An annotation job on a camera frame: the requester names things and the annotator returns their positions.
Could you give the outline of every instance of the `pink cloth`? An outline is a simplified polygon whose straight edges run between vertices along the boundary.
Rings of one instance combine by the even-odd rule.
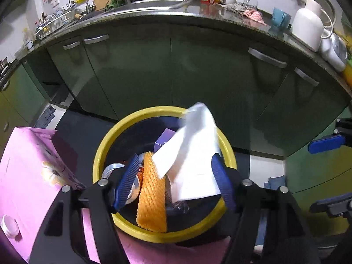
[[[0,162],[0,217],[7,214],[16,220],[20,234],[9,241],[25,260],[61,187],[43,179],[43,162],[55,167],[65,183],[81,186],[57,154],[54,134],[55,130],[15,128]]]
[[[266,25],[266,23],[264,23],[263,21],[263,17],[261,13],[256,11],[255,9],[247,8],[247,10],[244,11],[243,15],[250,18],[253,21]]]
[[[61,185],[70,184],[74,189],[83,187],[57,153],[52,143],[55,132],[15,128],[0,162],[0,217],[8,214],[17,221],[20,234],[9,241],[26,260]],[[83,226],[89,257],[99,263],[88,209],[83,210]],[[117,232],[131,264],[216,264],[221,262],[229,242],[229,239],[224,239],[185,248],[148,243],[119,229]]]

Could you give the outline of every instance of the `white kettle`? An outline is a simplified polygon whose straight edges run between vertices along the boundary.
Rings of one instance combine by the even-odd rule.
[[[331,28],[327,36],[322,36],[324,31],[320,13],[323,12],[329,19]],[[306,7],[297,11],[291,26],[291,34],[298,38],[305,46],[316,52],[321,39],[328,39],[333,33],[333,25],[328,14],[321,8],[321,5],[314,0],[307,0]]]

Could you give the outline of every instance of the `dish rack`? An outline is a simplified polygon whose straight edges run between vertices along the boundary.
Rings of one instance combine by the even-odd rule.
[[[45,24],[42,29],[36,32],[35,36],[37,39],[44,39],[48,35],[52,34],[53,32],[57,31],[59,28],[69,24],[74,17],[74,12],[69,11],[56,19],[52,20],[48,24]]]

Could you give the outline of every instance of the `silver cabinet handle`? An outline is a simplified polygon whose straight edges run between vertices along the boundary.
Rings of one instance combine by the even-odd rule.
[[[6,90],[9,85],[10,85],[10,80],[6,81],[6,83],[4,84],[4,86],[1,88],[1,91]]]
[[[109,38],[109,35],[102,35],[96,38],[85,38],[84,43],[86,45],[95,44],[96,42],[107,40],[108,38]]]
[[[75,41],[73,44],[64,46],[64,50],[69,50],[69,49],[71,49],[71,48],[77,47],[77,46],[80,45],[80,44],[81,44],[80,41]]]
[[[308,81],[310,84],[312,84],[314,87],[317,87],[319,84],[319,81],[314,80],[312,77],[306,75],[302,70],[299,68],[295,68],[295,73],[297,73],[300,77],[302,77],[305,81]]]
[[[4,126],[4,132],[6,132],[9,128],[10,124],[8,122],[6,122],[5,126]]]
[[[260,59],[261,61],[264,61],[264,62],[267,62],[267,63],[269,63],[269,64],[272,64],[272,65],[274,65],[274,66],[277,66],[278,68],[285,68],[286,66],[287,66],[287,63],[286,62],[284,62],[284,61],[279,61],[279,60],[277,60],[277,59],[275,59],[275,58],[272,58],[272,57],[270,57],[270,56],[268,56],[268,55],[266,55],[266,54],[263,54],[263,53],[261,53],[261,52],[258,52],[256,49],[254,49],[254,48],[249,48],[248,49],[248,52],[252,55],[252,56],[254,56],[254,57],[256,57],[257,59]]]

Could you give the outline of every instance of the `cabinet door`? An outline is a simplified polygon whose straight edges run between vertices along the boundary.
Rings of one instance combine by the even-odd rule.
[[[8,103],[7,99],[0,93],[0,146],[6,146],[15,127],[27,127],[28,123]]]
[[[306,218],[313,236],[323,237],[344,233],[348,227],[342,216],[329,218],[326,213],[310,213],[309,207],[316,201],[351,192],[352,169],[316,187],[292,194]]]
[[[204,103],[231,145],[251,150],[253,124],[286,75],[286,57],[236,35],[191,26],[173,26],[171,51],[173,104]]]
[[[52,45],[48,51],[61,77],[83,110],[117,118],[94,74],[79,38]]]
[[[23,67],[49,102],[70,106],[73,97],[46,48],[38,49],[26,56]]]
[[[338,118],[348,117],[352,117],[352,114],[347,107]],[[332,134],[335,123],[334,120],[316,139]],[[351,168],[351,156],[352,148],[347,146],[310,154],[308,145],[305,145],[285,160],[287,187],[295,193],[331,180]]]
[[[151,106],[172,105],[168,25],[129,24],[83,36],[89,60],[118,118]]]
[[[255,150],[287,157],[320,134],[346,108],[350,98],[323,69],[292,67],[275,97],[255,123],[271,146]]]
[[[1,92],[27,123],[33,123],[41,113],[45,99],[22,65],[15,70]]]

